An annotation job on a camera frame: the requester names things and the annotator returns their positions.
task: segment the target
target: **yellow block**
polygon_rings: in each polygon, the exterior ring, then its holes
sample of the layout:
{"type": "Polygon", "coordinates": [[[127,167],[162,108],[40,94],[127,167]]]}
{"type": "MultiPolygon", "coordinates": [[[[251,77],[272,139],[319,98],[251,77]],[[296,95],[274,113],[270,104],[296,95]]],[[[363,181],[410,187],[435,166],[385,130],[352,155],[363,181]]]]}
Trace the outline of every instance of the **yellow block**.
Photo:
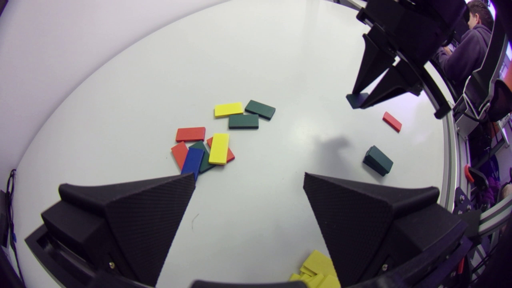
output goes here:
{"type": "Polygon", "coordinates": [[[309,278],[311,278],[311,276],[309,276],[308,274],[304,274],[304,275],[302,275],[302,276],[299,278],[299,280],[306,281],[306,280],[308,280],[309,278]]]}
{"type": "Polygon", "coordinates": [[[306,283],[308,288],[316,288],[323,279],[324,276],[322,274],[317,274],[316,276],[313,276],[304,282],[306,283]]]}
{"type": "Polygon", "coordinates": [[[242,113],[244,113],[242,102],[215,105],[215,118],[242,113]]]}
{"type": "Polygon", "coordinates": [[[288,279],[288,281],[297,281],[297,280],[299,280],[300,278],[301,278],[301,276],[300,276],[300,275],[293,273],[293,274],[290,276],[290,279],[288,279]]]}
{"type": "Polygon", "coordinates": [[[314,250],[303,264],[309,270],[323,275],[332,275],[337,278],[336,270],[329,257],[318,250],[314,250]]]}
{"type": "Polygon", "coordinates": [[[304,265],[299,269],[302,273],[308,274],[309,276],[315,276],[316,273],[311,271],[309,268],[306,268],[304,265]]]}
{"type": "Polygon", "coordinates": [[[316,288],[340,288],[341,284],[338,281],[338,278],[333,277],[331,275],[327,275],[324,277],[322,282],[320,282],[320,285],[318,285],[316,288]]]}
{"type": "Polygon", "coordinates": [[[211,141],[210,164],[226,165],[227,149],[229,144],[229,134],[214,133],[214,138],[211,141]]]}

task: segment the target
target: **man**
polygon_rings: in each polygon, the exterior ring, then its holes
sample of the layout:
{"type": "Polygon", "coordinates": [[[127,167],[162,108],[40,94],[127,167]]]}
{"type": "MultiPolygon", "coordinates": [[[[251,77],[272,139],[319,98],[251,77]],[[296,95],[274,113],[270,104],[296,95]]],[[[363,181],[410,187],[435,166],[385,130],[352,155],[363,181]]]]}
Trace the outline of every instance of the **man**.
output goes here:
{"type": "Polygon", "coordinates": [[[441,47],[434,57],[460,94],[471,73],[482,66],[494,25],[493,16],[482,1],[470,1],[467,7],[470,11],[467,22],[470,30],[464,33],[461,43],[453,52],[448,47],[441,47]]]}

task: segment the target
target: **pile of yellow blocks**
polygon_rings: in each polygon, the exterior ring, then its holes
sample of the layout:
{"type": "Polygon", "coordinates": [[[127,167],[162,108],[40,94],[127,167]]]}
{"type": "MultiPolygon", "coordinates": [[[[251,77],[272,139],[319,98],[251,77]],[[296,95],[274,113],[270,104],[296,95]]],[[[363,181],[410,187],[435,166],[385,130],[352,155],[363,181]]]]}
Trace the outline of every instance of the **pile of yellow blocks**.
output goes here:
{"type": "Polygon", "coordinates": [[[315,250],[304,261],[301,273],[293,273],[290,281],[303,281],[308,288],[340,288],[332,260],[315,250]]]}

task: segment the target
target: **dark hair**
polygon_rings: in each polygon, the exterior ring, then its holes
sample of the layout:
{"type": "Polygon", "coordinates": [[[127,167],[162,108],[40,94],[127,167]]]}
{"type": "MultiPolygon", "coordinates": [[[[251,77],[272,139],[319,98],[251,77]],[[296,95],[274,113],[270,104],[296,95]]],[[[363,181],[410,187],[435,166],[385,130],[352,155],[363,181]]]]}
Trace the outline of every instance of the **dark hair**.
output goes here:
{"type": "Polygon", "coordinates": [[[467,3],[467,7],[473,16],[478,14],[482,25],[486,26],[491,31],[493,30],[494,19],[484,2],[481,0],[472,0],[467,3]]]}

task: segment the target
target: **chair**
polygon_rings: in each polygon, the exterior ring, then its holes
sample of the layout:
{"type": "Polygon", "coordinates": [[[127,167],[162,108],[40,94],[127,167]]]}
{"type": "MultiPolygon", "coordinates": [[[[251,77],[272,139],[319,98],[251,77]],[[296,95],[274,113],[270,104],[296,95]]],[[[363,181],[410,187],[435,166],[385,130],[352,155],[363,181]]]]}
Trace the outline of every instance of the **chair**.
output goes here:
{"type": "Polygon", "coordinates": [[[456,126],[462,137],[467,137],[478,123],[495,122],[512,112],[512,92],[498,78],[508,44],[499,17],[497,14],[482,66],[471,74],[454,106],[456,126]]]}

